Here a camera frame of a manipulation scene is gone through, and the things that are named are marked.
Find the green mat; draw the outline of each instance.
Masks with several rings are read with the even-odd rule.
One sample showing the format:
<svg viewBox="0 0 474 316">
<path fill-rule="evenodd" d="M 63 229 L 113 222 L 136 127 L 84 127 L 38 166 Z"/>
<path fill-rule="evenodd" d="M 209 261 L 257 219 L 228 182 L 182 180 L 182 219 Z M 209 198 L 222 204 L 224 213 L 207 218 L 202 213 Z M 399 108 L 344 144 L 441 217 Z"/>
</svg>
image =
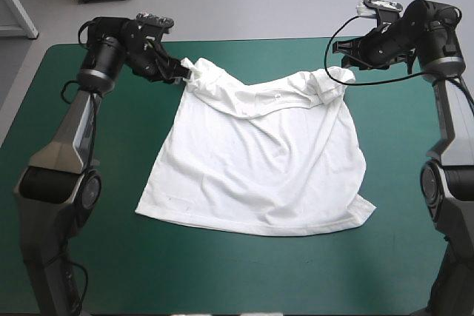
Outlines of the green mat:
<svg viewBox="0 0 474 316">
<path fill-rule="evenodd" d="M 325 38 L 166 43 L 172 56 L 205 57 L 244 83 L 322 66 Z M 12 188 L 28 158 L 53 136 L 85 51 L 51 47 L 0 149 L 0 312 L 35 312 L 19 252 Z M 333 56 L 337 64 L 339 56 Z M 356 73 L 359 81 L 403 75 Z M 92 313 L 406 314 L 426 305 L 444 252 L 418 174 L 438 140 L 431 86 L 420 78 L 349 88 L 367 173 L 361 195 L 378 208 L 358 229 L 264 238 L 177 226 L 134 209 L 178 107 L 183 86 L 151 84 L 124 69 L 99 114 L 96 156 L 104 180 L 88 225 L 71 241 L 87 266 Z M 82 276 L 78 275 L 79 287 Z"/>
</svg>

